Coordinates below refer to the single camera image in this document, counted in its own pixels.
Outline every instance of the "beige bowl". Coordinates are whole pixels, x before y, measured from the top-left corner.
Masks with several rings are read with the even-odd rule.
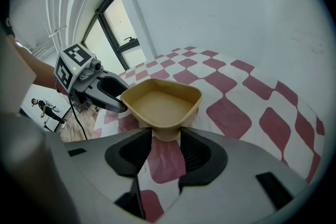
[[[189,126],[202,100],[199,89],[174,81],[145,80],[121,94],[141,127],[151,127],[162,141],[180,137],[180,127]]]

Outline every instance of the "black cable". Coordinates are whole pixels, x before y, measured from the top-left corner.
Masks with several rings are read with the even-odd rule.
[[[87,140],[88,138],[86,137],[86,133],[85,133],[85,131],[84,131],[83,126],[80,124],[79,120],[77,119],[77,116],[76,116],[75,110],[73,109],[72,101],[71,101],[71,100],[70,100],[70,106],[71,106],[71,108],[72,108],[72,112],[73,112],[74,115],[75,115],[76,121],[77,121],[78,124],[81,126],[81,128],[82,128],[82,130],[83,130],[83,134],[84,134],[84,136],[85,136],[85,139]]]

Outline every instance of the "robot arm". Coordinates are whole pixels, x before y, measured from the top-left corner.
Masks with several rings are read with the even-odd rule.
[[[72,45],[59,53],[55,76],[77,106],[93,104],[117,113],[127,110],[117,96],[129,85],[104,70],[95,55],[82,45]]]

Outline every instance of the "checkered tablecloth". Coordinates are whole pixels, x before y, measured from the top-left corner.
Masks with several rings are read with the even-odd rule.
[[[255,67],[217,52],[187,47],[120,74],[131,87],[149,78],[197,87],[203,100],[191,127],[262,147],[311,182],[322,156],[324,127],[296,93]],[[99,112],[94,137],[137,129],[128,111]],[[179,196],[185,174],[180,142],[152,140],[138,178],[148,221],[155,221]]]

